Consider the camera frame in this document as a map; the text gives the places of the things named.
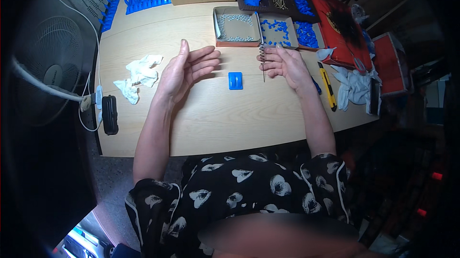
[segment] black and white patterned shirt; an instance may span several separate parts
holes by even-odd
[[[213,249],[198,240],[198,231],[237,215],[319,212],[347,223],[342,196],[350,173],[343,161],[323,154],[295,168],[260,153],[215,156],[187,160],[182,188],[139,181],[125,202],[143,257],[210,257]]]

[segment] red light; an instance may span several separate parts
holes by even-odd
[[[443,175],[440,174],[440,173],[437,173],[437,172],[433,172],[431,177],[433,177],[434,179],[437,179],[437,180],[441,180],[443,178]]]
[[[423,210],[423,209],[420,209],[420,208],[417,209],[417,213],[418,213],[420,216],[422,216],[422,217],[425,217],[425,216],[426,216],[426,211]]]

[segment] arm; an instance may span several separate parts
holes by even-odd
[[[266,48],[265,53],[265,60],[269,62],[264,65],[264,69],[269,70],[268,76],[271,78],[277,75],[284,76],[286,82],[299,96],[304,114],[305,136],[311,156],[315,157],[322,153],[336,155],[331,123],[300,53],[280,45]]]
[[[219,56],[220,52],[215,51],[214,46],[190,52],[188,42],[181,41],[179,55],[171,59],[161,74],[139,136],[132,166],[135,184],[145,178],[163,180],[169,158],[172,110],[195,80],[219,65]]]

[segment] yellow utility knife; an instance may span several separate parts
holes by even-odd
[[[337,102],[335,101],[335,96],[334,93],[332,92],[332,87],[331,83],[329,81],[329,76],[324,67],[322,67],[322,63],[318,62],[319,65],[319,72],[321,73],[321,78],[322,81],[324,82],[324,85],[327,88],[327,93],[328,93],[328,100],[329,100],[329,105],[331,106],[332,111],[337,110]]]

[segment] scissors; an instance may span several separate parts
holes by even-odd
[[[348,47],[348,45],[346,46],[348,48],[348,50],[350,51],[350,54],[351,56],[353,57],[353,64],[355,65],[355,68],[360,72],[360,73],[365,73],[366,72],[366,67],[364,66],[364,64],[362,63],[362,61],[355,57],[355,55],[353,54],[353,52],[351,51],[351,49]]]

